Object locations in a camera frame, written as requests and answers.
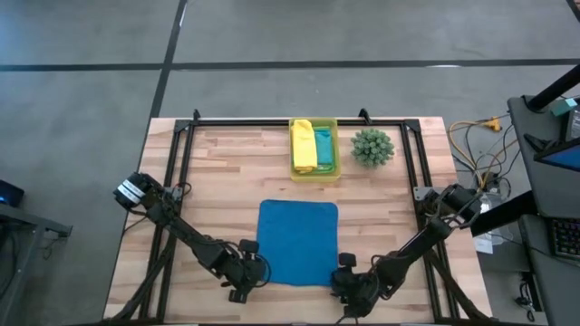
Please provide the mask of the yellow microfiber towel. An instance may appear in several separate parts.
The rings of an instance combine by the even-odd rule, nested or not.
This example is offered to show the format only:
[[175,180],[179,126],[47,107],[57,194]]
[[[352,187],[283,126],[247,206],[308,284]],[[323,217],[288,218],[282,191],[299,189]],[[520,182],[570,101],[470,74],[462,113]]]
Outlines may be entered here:
[[317,168],[314,129],[309,120],[295,120],[292,125],[293,166],[298,173],[309,173]]

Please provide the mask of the black keyboard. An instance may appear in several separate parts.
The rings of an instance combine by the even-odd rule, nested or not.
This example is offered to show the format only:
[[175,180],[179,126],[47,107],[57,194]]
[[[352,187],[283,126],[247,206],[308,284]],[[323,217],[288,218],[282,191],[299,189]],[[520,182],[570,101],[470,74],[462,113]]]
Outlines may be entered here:
[[551,218],[548,235],[554,255],[580,262],[580,220]]

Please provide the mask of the teal microfiber towel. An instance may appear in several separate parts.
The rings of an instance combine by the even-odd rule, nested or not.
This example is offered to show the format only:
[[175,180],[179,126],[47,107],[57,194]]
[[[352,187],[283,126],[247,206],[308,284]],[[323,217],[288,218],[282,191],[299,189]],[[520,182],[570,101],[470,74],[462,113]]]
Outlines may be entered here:
[[334,163],[332,133],[327,128],[314,130],[317,163],[319,165],[331,165]]

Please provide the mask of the grey metal cart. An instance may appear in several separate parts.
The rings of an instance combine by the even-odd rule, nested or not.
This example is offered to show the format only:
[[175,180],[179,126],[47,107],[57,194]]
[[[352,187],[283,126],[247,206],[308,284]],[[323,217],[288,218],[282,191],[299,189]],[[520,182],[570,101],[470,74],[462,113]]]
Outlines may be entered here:
[[24,293],[33,259],[41,251],[44,234],[53,232],[59,238],[67,238],[73,227],[7,205],[0,205],[0,222],[8,225],[6,240],[13,236],[16,243],[12,270],[6,283],[0,285],[0,326],[8,326]]

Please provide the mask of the blue microfiber towel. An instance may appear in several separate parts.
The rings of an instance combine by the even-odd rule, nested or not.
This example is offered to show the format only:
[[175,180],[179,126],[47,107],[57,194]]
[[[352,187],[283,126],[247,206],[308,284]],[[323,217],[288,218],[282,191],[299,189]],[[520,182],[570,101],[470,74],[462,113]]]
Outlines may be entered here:
[[330,202],[262,201],[256,240],[271,267],[269,281],[330,286],[338,268],[338,217]]

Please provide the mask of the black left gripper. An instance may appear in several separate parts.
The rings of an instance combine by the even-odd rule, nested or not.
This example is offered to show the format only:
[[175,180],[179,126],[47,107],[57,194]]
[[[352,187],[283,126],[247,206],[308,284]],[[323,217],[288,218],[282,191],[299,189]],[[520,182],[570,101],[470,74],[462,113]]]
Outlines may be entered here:
[[221,286],[233,287],[228,295],[230,302],[246,303],[253,289],[270,282],[270,263],[258,252],[257,241],[242,239],[238,244],[224,241],[221,246],[227,253],[226,260],[217,269],[226,277]]

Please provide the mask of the black aluminium table frame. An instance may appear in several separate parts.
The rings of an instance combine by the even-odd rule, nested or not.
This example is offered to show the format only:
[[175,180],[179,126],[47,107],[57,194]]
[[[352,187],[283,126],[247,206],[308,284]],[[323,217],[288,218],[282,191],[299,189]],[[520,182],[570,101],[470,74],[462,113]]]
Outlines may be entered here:
[[[330,202],[338,207],[338,248],[366,270],[374,254],[396,250],[418,229],[413,189],[456,180],[441,118],[341,118],[341,175],[328,183],[291,179],[286,118],[161,118],[151,122],[140,171],[174,187],[188,184],[183,218],[199,232],[237,242],[254,239],[267,199]],[[378,168],[353,158],[351,138],[363,129],[385,132],[394,156]],[[270,283],[246,303],[201,267],[190,249],[137,216],[121,247],[102,326],[320,326],[341,319],[330,290]]]

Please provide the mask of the yellow translucent plastic bin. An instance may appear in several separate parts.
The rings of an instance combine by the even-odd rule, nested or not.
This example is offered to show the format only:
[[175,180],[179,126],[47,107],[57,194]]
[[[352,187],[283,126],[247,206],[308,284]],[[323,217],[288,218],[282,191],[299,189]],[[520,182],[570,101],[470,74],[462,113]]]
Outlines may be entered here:
[[[292,154],[292,125],[295,120],[309,120],[312,123],[313,129],[327,128],[332,133],[332,143],[333,143],[333,164],[335,165],[335,171],[332,174],[311,174],[309,173],[298,173],[293,166],[293,154]],[[341,175],[341,163],[340,163],[340,151],[339,151],[339,138],[338,138],[338,124],[336,119],[331,118],[298,118],[289,120],[289,135],[290,135],[290,171],[291,179],[294,182],[334,182]]]

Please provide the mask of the black device with blue light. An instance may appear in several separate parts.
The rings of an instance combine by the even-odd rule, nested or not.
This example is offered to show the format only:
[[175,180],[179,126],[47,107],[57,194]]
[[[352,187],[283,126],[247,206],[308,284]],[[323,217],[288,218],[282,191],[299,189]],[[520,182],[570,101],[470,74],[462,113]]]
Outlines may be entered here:
[[24,191],[0,179],[0,204],[19,207],[24,198]]

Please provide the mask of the laptop with blue screen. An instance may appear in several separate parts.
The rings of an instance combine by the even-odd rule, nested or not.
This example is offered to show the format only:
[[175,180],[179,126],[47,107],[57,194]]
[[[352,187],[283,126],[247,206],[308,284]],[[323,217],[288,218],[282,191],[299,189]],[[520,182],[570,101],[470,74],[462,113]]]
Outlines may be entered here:
[[580,138],[538,152],[534,156],[534,161],[580,172]]

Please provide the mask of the black diagonal bar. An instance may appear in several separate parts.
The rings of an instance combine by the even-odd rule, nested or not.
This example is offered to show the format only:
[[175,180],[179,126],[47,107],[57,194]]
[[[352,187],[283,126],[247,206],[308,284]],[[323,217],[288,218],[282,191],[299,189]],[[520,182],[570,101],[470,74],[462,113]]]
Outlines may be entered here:
[[471,225],[473,236],[483,235],[493,229],[516,222],[523,215],[536,215],[537,204],[531,190],[514,197],[478,216]]

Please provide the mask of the grey desk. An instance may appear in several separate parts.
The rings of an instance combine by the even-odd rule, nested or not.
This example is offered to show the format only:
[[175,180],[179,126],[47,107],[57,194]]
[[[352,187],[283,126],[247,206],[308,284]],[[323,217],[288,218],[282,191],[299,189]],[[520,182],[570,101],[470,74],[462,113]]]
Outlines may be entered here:
[[580,217],[580,172],[534,161],[535,151],[525,141],[560,138],[560,119],[545,111],[535,113],[525,101],[511,98],[508,110],[517,134],[537,212],[519,220],[549,326],[580,326],[580,263],[555,257],[548,243],[550,217]]

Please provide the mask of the artificial plant in patterned pot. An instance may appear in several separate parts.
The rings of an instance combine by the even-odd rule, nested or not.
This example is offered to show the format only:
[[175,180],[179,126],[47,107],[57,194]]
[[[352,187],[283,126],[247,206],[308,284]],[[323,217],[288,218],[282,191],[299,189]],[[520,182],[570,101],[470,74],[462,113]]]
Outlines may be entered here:
[[384,166],[394,156],[391,138],[378,129],[363,129],[351,138],[354,160],[364,168]]

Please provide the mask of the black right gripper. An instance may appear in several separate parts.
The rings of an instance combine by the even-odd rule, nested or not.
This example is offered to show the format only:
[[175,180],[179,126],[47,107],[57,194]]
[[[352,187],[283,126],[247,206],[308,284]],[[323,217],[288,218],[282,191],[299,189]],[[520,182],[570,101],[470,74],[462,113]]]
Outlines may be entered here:
[[379,298],[379,282],[372,272],[354,273],[356,256],[350,253],[338,255],[339,267],[331,273],[332,296],[343,305],[342,320],[366,317]]

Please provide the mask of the small teal box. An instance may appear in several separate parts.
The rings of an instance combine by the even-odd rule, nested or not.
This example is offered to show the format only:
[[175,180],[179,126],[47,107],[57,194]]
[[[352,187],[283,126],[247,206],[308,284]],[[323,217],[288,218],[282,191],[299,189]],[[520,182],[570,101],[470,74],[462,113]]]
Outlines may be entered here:
[[566,98],[563,100],[554,101],[549,111],[555,117],[563,116],[564,114],[568,113],[570,110],[574,109],[578,106],[576,99],[574,98]]

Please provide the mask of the black pole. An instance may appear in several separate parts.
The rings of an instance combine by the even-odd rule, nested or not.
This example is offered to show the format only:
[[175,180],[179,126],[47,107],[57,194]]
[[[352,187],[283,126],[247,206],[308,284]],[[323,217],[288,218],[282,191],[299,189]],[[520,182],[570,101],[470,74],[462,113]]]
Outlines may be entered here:
[[580,83],[580,64],[554,81],[531,100],[527,101],[527,107],[533,112],[540,112],[544,107],[574,88]]

